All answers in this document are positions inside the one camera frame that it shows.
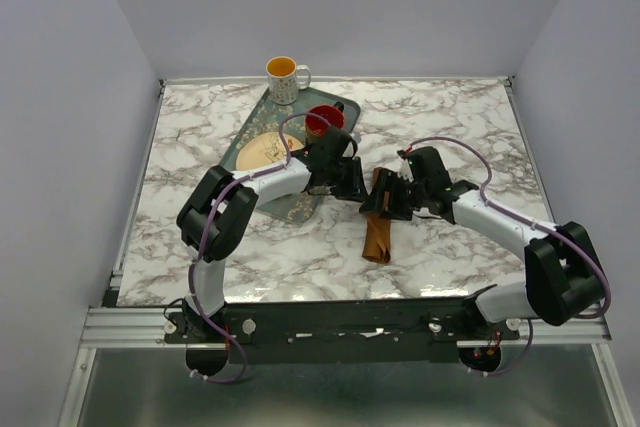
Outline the brown cloth napkin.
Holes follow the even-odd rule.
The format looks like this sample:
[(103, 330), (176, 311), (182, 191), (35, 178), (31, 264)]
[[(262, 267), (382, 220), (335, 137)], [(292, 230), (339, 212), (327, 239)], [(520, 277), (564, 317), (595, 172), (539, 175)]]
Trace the brown cloth napkin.
[(391, 260), (391, 219), (381, 213), (388, 207), (389, 193), (383, 193), (378, 213), (366, 215), (367, 230), (362, 257), (377, 264), (388, 264)]

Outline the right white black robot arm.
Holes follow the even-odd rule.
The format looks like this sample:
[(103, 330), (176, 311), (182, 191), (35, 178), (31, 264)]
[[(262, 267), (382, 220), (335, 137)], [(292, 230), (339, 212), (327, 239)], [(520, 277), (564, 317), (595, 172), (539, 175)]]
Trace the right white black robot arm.
[(401, 170), (379, 171), (361, 214), (409, 221), (426, 209), (487, 237), (524, 264), (522, 281), (490, 286), (467, 298), (459, 317), (467, 336), (483, 338), (496, 323), (512, 318), (538, 318), (559, 326), (604, 303), (606, 278), (581, 225), (537, 221), (490, 202), (478, 185), (452, 181), (434, 147), (409, 148), (399, 155)]

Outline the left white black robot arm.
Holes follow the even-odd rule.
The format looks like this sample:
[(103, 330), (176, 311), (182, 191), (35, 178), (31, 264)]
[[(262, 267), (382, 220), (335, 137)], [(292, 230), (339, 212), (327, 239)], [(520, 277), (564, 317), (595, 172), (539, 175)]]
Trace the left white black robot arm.
[(229, 171), (218, 165), (200, 180), (177, 217), (181, 240), (195, 251), (188, 271), (183, 318), (167, 320), (173, 334), (201, 342), (222, 327), (227, 258), (237, 249), (254, 211), (291, 196), (319, 193), (361, 203), (367, 195), (356, 140), (330, 126), (320, 139), (258, 169)]

